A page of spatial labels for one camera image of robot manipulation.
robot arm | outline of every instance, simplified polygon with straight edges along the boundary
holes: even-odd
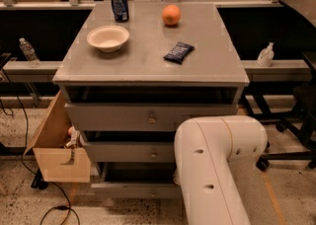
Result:
[[[189,224],[250,224],[227,162],[259,158],[267,142],[264,127],[248,116],[192,118],[179,126],[175,155]]]

black cable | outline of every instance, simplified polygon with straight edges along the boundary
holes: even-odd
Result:
[[[28,118],[28,114],[27,114],[27,112],[26,112],[26,110],[25,110],[25,108],[24,108],[24,106],[23,106],[23,103],[21,102],[21,100],[20,100],[20,98],[19,98],[18,96],[17,96],[17,99],[18,99],[18,101],[19,101],[19,103],[20,103],[20,105],[21,105],[21,108],[22,108],[22,110],[23,110],[23,112],[24,112],[24,115],[25,115],[25,118],[26,118],[27,129],[26,129],[26,135],[25,135],[25,148],[27,148],[27,146],[28,146],[28,135],[29,135],[29,118]],[[24,154],[22,154],[22,156],[21,156],[21,162],[22,162],[22,164],[23,164],[31,173],[33,173],[33,174],[35,175],[36,173],[35,173],[30,167],[28,167],[28,166],[25,164],[23,158],[24,158]],[[52,184],[55,185],[57,188],[60,189],[60,191],[62,192],[62,194],[63,194],[63,195],[65,196],[65,198],[67,199],[68,206],[52,207],[52,208],[44,215],[44,217],[41,219],[40,224],[42,224],[43,220],[44,220],[45,217],[48,215],[48,213],[50,213],[50,212],[51,212],[52,210],[54,210],[54,209],[57,209],[57,210],[68,210],[66,217],[64,218],[64,220],[62,221],[62,223],[61,223],[60,225],[64,225],[64,224],[65,224],[65,222],[68,220],[68,218],[69,218],[71,212],[73,212],[73,213],[76,215],[77,220],[78,220],[78,224],[80,225],[79,216],[78,216],[78,214],[75,212],[75,210],[73,210],[73,209],[71,208],[71,202],[70,202],[70,200],[69,200],[69,198],[68,198],[66,192],[65,192],[65,191],[63,190],[63,188],[61,188],[58,184],[56,184],[56,183],[54,183],[54,182],[52,182]]]

blue can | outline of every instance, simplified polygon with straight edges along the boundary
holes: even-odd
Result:
[[[127,0],[111,0],[113,13],[117,22],[126,22],[129,19]]]

white bowl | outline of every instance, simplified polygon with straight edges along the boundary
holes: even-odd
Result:
[[[119,50],[128,40],[129,32],[120,26],[103,26],[88,33],[87,42],[102,52]]]

gray countertop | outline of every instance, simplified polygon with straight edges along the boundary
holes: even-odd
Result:
[[[170,28],[161,19],[168,4],[130,1],[126,23],[115,21],[110,2],[97,4],[53,81],[60,85],[192,82],[247,86],[248,77],[216,6],[206,2],[177,3],[182,17],[176,27]],[[87,34],[106,25],[128,29],[130,38],[119,51],[103,53],[88,44]],[[182,65],[163,58],[178,41],[195,47]]]

